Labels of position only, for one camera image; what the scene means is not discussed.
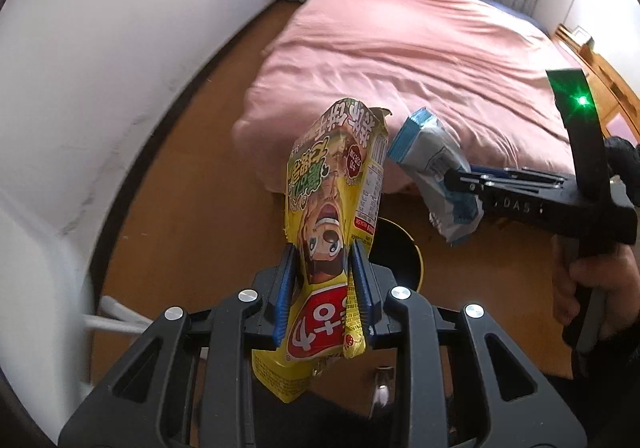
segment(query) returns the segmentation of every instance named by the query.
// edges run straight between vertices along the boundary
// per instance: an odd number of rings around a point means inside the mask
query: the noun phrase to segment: red logo
[[[296,359],[308,359],[341,345],[346,305],[346,284],[312,292],[289,333],[289,355]]]
[[[356,177],[360,173],[361,166],[362,156],[360,155],[360,149],[357,145],[352,145],[347,153],[347,173],[349,177]]]
[[[360,228],[361,230],[366,231],[369,235],[373,235],[376,231],[376,228],[373,224],[367,223],[364,219],[360,219],[360,217],[356,217],[353,220],[353,224],[356,225],[356,228]]]

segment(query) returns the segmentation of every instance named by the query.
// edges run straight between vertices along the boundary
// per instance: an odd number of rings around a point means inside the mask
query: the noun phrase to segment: black round object
[[[396,223],[378,219],[369,261],[391,269],[398,285],[420,289],[424,271],[420,250],[411,235]]]

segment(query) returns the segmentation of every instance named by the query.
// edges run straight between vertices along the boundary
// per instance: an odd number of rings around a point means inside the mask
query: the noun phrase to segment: snack bag
[[[429,209],[429,220],[447,243],[464,242],[482,219],[482,203],[471,193],[452,192],[447,170],[470,172],[460,145],[425,107],[409,116],[391,143],[389,158],[415,181]]]
[[[347,258],[354,238],[367,253],[373,242],[386,114],[352,98],[337,101],[289,156],[285,232],[298,248],[302,276],[282,344],[252,353],[255,376],[284,402],[302,394],[330,356],[366,348]]]

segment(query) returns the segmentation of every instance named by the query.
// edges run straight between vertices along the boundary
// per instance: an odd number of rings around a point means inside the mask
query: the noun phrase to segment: yellow snack bag
[[[349,247],[373,242],[382,192],[388,111],[345,98],[295,142],[287,163],[285,232],[298,248],[301,280],[276,351],[254,351],[255,376],[284,402],[308,387],[329,356],[366,349]]]

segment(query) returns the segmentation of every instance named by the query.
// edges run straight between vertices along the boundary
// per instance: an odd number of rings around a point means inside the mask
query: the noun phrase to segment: sleeve
[[[612,439],[629,431],[630,425],[640,424],[640,408],[629,405],[640,399],[640,321],[609,340],[598,342],[586,363],[584,377],[577,370],[579,361],[574,351],[572,410],[587,436]]]
[[[609,340],[597,343],[587,359],[588,379],[595,383],[609,380],[612,374],[622,376],[628,373],[633,376],[640,371],[639,360],[640,320]],[[574,378],[580,378],[575,368]]]

